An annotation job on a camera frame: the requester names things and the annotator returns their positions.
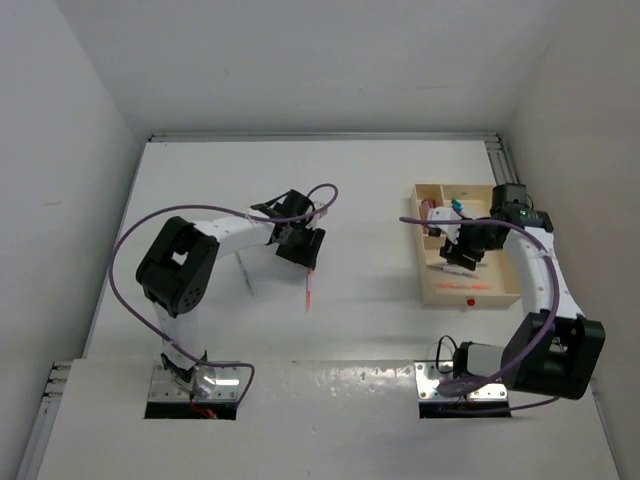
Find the orange highlighter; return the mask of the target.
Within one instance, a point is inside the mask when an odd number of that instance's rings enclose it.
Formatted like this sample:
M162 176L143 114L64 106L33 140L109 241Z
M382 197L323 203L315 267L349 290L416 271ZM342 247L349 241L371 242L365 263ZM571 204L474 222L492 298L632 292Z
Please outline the orange highlighter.
M312 279L313 279L314 271L309 269L306 276L306 290L305 290L305 311L306 313L311 312L312 308Z

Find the orange highlighter pen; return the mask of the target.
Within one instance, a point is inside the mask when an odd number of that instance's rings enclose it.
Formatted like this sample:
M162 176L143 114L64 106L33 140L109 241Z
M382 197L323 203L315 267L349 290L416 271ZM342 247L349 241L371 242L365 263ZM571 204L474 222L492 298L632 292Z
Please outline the orange highlighter pen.
M448 290L489 290L490 286L487 284L465 284L465 283L453 283L453 282L441 282L433 285L435 289L448 289Z

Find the teal capped white marker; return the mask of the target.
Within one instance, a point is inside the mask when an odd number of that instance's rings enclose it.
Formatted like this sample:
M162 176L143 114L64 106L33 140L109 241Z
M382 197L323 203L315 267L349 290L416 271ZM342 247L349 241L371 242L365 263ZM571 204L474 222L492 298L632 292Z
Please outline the teal capped white marker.
M461 214L464 211L463 205L455 199L451 200L451 208L458 214Z

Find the pink eraser roll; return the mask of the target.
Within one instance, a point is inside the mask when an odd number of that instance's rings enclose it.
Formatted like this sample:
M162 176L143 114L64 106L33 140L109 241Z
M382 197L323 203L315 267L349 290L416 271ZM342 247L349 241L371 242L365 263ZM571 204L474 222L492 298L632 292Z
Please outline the pink eraser roll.
M427 198L421 201L420 211L423 218L427 218L429 212L437 207L437 203L434 199Z

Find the clear green pen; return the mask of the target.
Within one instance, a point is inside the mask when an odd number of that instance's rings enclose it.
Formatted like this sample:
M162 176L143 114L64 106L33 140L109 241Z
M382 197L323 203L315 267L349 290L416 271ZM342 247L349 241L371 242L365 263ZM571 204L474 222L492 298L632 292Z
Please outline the clear green pen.
M247 290L249 292L249 295L253 297L254 296L254 289L253 289L253 286L251 284L251 280L250 280L248 271L246 270L246 267L244 265L244 262L242 261L242 258L241 258L241 255L240 255L239 252L235 252L235 258L236 258L239 270L240 270L240 272L242 274L243 280L245 282L245 285L247 287Z

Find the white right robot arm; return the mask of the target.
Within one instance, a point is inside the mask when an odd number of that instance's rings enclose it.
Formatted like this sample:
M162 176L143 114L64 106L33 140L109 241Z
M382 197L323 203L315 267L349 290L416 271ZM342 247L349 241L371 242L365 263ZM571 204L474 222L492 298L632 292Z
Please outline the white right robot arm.
M454 373L438 391L466 395L500 381L507 389L580 399L591 380L606 338L601 322L586 318L569 293L554 250L553 225L530 207L522 184L494 187L490 214L464 219L448 230L440 254L450 264L474 270L488 251L511 259L525 317L502 349L500 366L482 371L480 346L464 342L454 354Z

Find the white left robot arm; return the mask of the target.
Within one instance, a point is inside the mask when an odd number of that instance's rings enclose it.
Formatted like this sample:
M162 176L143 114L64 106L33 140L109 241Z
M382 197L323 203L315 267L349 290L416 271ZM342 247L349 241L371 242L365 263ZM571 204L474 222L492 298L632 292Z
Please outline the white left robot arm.
M189 222L168 219L136 271L136 281L156 311L165 369L190 387L200 371L213 377L197 315L217 259L256 246L276 246L276 255L313 270L326 231L317 221L328 204L291 189L244 211L222 208L222 217Z

